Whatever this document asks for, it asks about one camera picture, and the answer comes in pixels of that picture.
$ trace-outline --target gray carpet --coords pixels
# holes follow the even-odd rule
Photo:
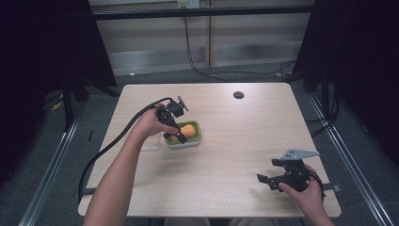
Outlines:
[[[247,66],[223,67],[222,71],[252,71],[265,73],[278,71],[280,64],[261,64]],[[279,82],[280,77],[271,74],[249,73],[217,73],[212,74],[229,82]],[[211,77],[199,75],[192,70],[168,73],[151,73],[134,76],[117,77],[121,90],[126,84],[165,84],[165,83],[209,83],[223,82]],[[308,94],[302,88],[301,81],[291,84],[295,97],[305,120],[317,119]],[[79,225],[83,218],[77,213],[78,202],[76,191],[80,174],[96,154],[111,120],[118,98],[107,96],[97,89],[88,88],[89,100],[82,104],[74,102],[74,109],[83,106],[74,137],[69,145],[62,164],[47,194],[45,202],[36,220],[36,225]],[[337,130],[343,136],[346,145],[354,155],[362,172],[367,177],[378,197],[388,210],[393,222],[399,222],[399,187],[397,175],[399,167],[394,165],[383,153],[377,140],[363,133],[361,121],[357,115],[342,101]],[[32,139],[28,155],[18,168],[13,171],[11,180],[0,189],[0,225],[18,225],[29,204],[41,177],[45,173],[63,135],[64,113],[62,107],[58,111],[47,110],[43,114],[40,127]],[[310,132],[321,127],[321,123],[309,125]],[[360,194],[348,170],[338,155],[326,132],[313,139],[321,159],[325,165],[331,182],[341,186],[343,191],[337,193],[337,199],[343,213],[333,219],[337,225],[378,225],[373,213]],[[126,225],[150,225],[146,218],[129,218]],[[298,219],[280,219],[280,225],[301,225]]]

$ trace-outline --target green bowl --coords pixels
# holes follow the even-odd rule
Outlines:
[[[177,141],[172,141],[171,137],[167,139],[167,145],[170,147],[173,146],[188,146],[190,144],[198,144],[200,143],[200,137],[201,137],[201,132],[200,132],[200,125],[196,121],[183,121],[183,122],[178,122],[177,125],[179,125],[180,128],[186,126],[187,124],[191,124],[194,126],[194,129],[196,130],[196,134],[192,137],[188,137],[186,143],[182,144],[179,140]]]

